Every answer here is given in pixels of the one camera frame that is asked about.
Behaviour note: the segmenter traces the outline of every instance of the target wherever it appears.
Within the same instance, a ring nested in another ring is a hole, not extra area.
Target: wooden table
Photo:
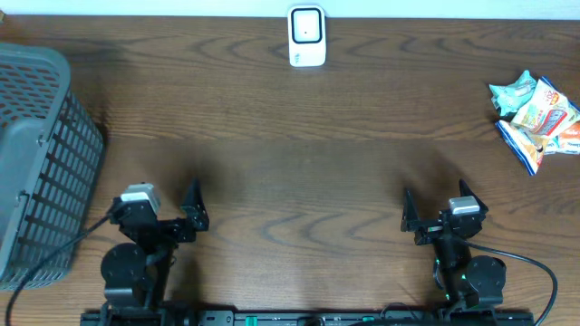
[[[399,229],[402,190],[433,216],[464,177],[490,208],[473,241],[553,268],[546,324],[580,322],[580,161],[547,157],[529,177],[487,87],[529,69],[580,101],[580,23],[328,19],[327,31],[313,69],[289,65],[285,19],[7,16],[0,39],[62,52],[108,130],[87,225],[141,181],[162,218],[180,216],[200,178],[210,231],[180,247],[167,298],[242,310],[444,300],[432,248]],[[14,322],[77,324],[104,302],[101,258],[126,241],[101,227],[64,281],[22,294]],[[548,276],[505,262],[503,307],[539,316]]]

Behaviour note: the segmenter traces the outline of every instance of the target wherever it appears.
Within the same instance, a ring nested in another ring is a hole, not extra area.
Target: plastic wrapper
[[[527,173],[530,176],[534,176],[540,164],[542,164],[542,159],[546,154],[548,141],[550,139],[538,137],[525,129],[512,126],[503,120],[496,122],[496,127],[507,145],[524,164]]]
[[[491,102],[498,111],[499,117],[508,119],[516,115],[519,108],[532,98],[536,84],[536,80],[532,78],[529,71],[525,71],[511,85],[489,85],[489,89],[493,94]]]
[[[517,112],[511,124],[532,134],[551,139],[580,120],[580,112],[568,98],[542,77],[531,100]]]
[[[546,155],[554,153],[580,154],[580,122],[573,124],[548,142]]]

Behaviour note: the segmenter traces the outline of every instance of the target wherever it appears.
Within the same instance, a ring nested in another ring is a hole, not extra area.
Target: green led light
[[[257,317],[247,316],[246,317],[246,326],[257,326]]]

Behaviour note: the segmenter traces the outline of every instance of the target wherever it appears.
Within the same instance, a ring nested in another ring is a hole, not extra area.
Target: snack bag
[[[524,163],[527,173],[534,176],[542,163],[549,139],[538,137],[503,120],[496,122],[496,127],[517,158]]]
[[[551,139],[580,120],[580,112],[546,77],[536,85],[532,99],[517,112],[511,124],[534,135]]]
[[[511,85],[489,85],[489,89],[493,94],[491,102],[498,111],[499,117],[507,118],[515,115],[519,108],[532,98],[536,84],[536,80],[532,78],[529,71],[525,71]]]
[[[550,140],[546,155],[553,153],[580,154],[580,122],[573,124],[572,127]]]

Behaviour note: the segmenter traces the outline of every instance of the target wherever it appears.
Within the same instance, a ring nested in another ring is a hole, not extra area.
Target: white device
[[[288,12],[288,57],[294,67],[315,67],[326,60],[324,10],[297,5]]]
[[[130,185],[121,194],[121,201],[123,203],[130,203],[134,201],[148,200],[153,209],[153,213],[157,214],[160,210],[161,200],[155,192],[155,187],[152,184],[140,183],[137,185]]]

